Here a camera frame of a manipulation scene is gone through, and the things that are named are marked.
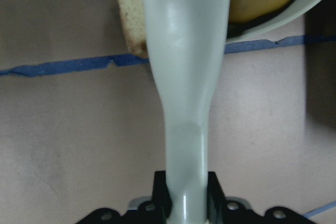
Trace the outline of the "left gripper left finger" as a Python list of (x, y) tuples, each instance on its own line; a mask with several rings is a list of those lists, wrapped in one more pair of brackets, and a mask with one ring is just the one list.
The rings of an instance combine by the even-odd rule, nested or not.
[(154, 173), (151, 202), (155, 206), (154, 212), (158, 223), (167, 223), (173, 203), (166, 184), (166, 172), (164, 170)]

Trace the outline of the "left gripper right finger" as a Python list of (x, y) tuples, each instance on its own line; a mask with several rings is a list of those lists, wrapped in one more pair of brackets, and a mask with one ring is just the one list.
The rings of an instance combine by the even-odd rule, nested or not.
[(215, 172), (208, 172), (207, 220), (208, 223), (227, 223), (226, 198)]

